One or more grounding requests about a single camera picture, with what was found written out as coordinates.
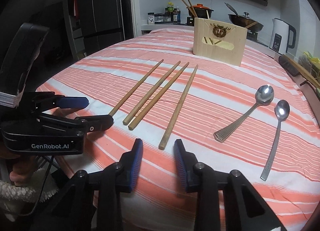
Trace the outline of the left hand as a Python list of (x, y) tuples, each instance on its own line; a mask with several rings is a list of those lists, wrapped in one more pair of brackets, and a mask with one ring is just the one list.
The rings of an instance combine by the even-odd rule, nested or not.
[(14, 159), (10, 180), (15, 186), (26, 185), (36, 169), (35, 156), (22, 156)]

